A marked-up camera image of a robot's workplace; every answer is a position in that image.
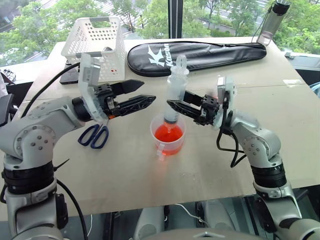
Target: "window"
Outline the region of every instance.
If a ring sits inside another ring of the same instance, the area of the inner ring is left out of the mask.
[[[126,39],[168,37],[166,0],[1,0],[0,67],[45,60],[78,18],[118,16]]]
[[[184,0],[182,37],[252,36],[274,0]],[[282,50],[320,54],[320,1],[290,0],[273,40]]]

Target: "white logo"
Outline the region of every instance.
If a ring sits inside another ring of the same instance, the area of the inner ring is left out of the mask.
[[[149,61],[151,64],[161,65],[162,67],[165,66],[165,64],[168,67],[173,67],[174,64],[172,62],[171,53],[169,44],[164,44],[164,51],[165,51],[165,62],[160,61],[161,59],[164,59],[164,56],[162,55],[161,48],[159,49],[159,52],[157,54],[154,54],[154,52],[151,50],[150,46],[148,45],[148,54],[152,57],[149,58]]]

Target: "white plastic basket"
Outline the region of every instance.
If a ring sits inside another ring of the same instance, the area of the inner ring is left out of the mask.
[[[109,22],[110,27],[95,28],[94,22]],[[66,40],[61,54],[71,64],[80,62],[81,53],[99,58],[99,82],[125,79],[125,46],[120,19],[109,17],[78,18]]]

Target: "syringe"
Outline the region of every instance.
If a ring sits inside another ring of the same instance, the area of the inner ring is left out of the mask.
[[[175,66],[171,67],[171,75],[167,79],[166,100],[184,100],[187,75],[187,58],[184,55],[179,55],[176,58]],[[164,112],[164,122],[168,124],[175,124],[178,120],[179,113],[173,110],[166,104]]]

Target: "plastic cup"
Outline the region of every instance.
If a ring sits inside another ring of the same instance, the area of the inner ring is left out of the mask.
[[[182,136],[178,140],[171,141],[171,142],[160,141],[155,137],[155,133],[156,133],[157,129],[163,124],[164,124],[164,114],[163,113],[155,116],[150,124],[150,131],[153,136],[153,139],[154,139],[154,142],[156,145],[156,149],[157,149],[156,154],[159,157],[174,155],[174,154],[178,153],[180,151],[180,149],[182,148],[182,145],[184,144],[185,133],[186,133],[185,120],[181,116],[179,116],[176,124],[181,129]]]

